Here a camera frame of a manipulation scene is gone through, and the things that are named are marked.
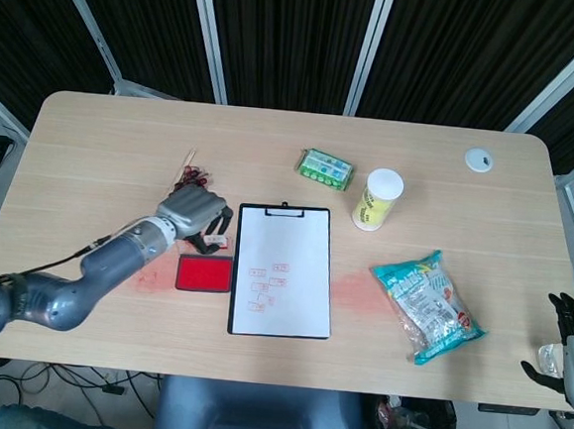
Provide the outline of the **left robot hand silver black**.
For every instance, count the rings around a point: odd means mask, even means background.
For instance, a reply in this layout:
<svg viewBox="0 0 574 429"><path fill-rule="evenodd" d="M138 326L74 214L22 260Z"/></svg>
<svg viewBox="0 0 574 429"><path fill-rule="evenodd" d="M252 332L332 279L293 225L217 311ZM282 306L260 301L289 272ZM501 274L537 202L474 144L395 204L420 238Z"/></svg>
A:
<svg viewBox="0 0 574 429"><path fill-rule="evenodd" d="M174 239L191 243L201 255L213 255L218 243L206 243L205 235L223 235L231 224L233 210L221 196L199 185L186 185L159 204L155 215L168 220Z"/></svg>

